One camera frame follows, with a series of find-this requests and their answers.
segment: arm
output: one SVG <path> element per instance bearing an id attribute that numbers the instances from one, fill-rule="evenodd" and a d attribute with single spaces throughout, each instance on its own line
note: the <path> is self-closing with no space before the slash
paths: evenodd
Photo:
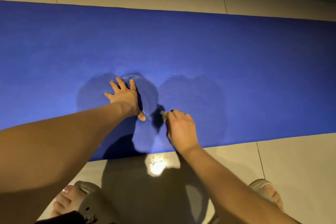
<path id="1" fill-rule="evenodd" d="M 293 223 L 287 214 L 260 197 L 198 144 L 191 116 L 174 110 L 167 115 L 168 137 L 204 184 L 221 223 Z"/>
<path id="2" fill-rule="evenodd" d="M 1 212 L 15 213 L 6 214 L 10 222 L 35 222 L 112 129 L 130 116 L 145 120 L 134 81 L 130 89 L 117 81 L 106 106 L 0 131 L 0 203 Z M 13 220 L 20 215 L 23 222 Z"/>

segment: hand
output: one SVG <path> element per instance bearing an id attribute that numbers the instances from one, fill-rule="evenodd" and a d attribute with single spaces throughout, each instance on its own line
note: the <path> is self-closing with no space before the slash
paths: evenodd
<path id="1" fill-rule="evenodd" d="M 169 112 L 166 124 L 168 138 L 182 156 L 189 150 L 200 147 L 197 141 L 196 126 L 189 114 L 178 110 Z"/>
<path id="2" fill-rule="evenodd" d="M 124 102 L 128 105 L 129 110 L 127 110 L 128 117 L 137 116 L 139 120 L 145 121 L 146 116 L 140 111 L 138 106 L 138 93 L 137 87 L 135 86 L 134 80 L 129 81 L 130 89 L 126 87 L 126 83 L 119 77 L 116 78 L 118 85 L 111 81 L 110 85 L 114 90 L 114 95 L 105 92 L 105 97 L 107 97 L 111 103 Z"/>

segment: blue yoga mat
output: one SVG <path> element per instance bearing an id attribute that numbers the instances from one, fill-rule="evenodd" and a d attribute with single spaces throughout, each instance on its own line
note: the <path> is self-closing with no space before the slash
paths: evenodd
<path id="1" fill-rule="evenodd" d="M 108 104 L 136 81 L 91 160 L 172 151 L 161 110 L 203 147 L 336 132 L 336 23 L 0 1 L 0 129 Z"/>

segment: black fabric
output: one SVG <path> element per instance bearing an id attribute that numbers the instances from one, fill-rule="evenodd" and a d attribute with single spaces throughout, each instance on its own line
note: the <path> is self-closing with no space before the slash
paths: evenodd
<path id="1" fill-rule="evenodd" d="M 54 218 L 37 221 L 35 224 L 86 224 L 86 221 L 78 211 L 72 211 Z"/>

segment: person's left hand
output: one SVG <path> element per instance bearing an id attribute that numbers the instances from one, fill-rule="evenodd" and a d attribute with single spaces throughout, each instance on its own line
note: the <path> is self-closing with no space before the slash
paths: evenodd
<path id="1" fill-rule="evenodd" d="M 128 116 L 129 117 L 137 116 L 139 120 L 145 121 L 146 116 L 139 109 L 137 87 L 135 86 L 134 80 L 131 79 L 129 81 L 130 89 L 126 87 L 125 82 L 121 78 L 117 77 L 116 81 L 118 82 L 120 88 L 114 81 L 111 81 L 110 85 L 112 86 L 112 89 L 114 90 L 114 95 L 105 92 L 104 94 L 105 97 L 107 97 L 111 103 L 120 102 L 120 101 L 127 103 L 128 106 L 130 107 Z"/>

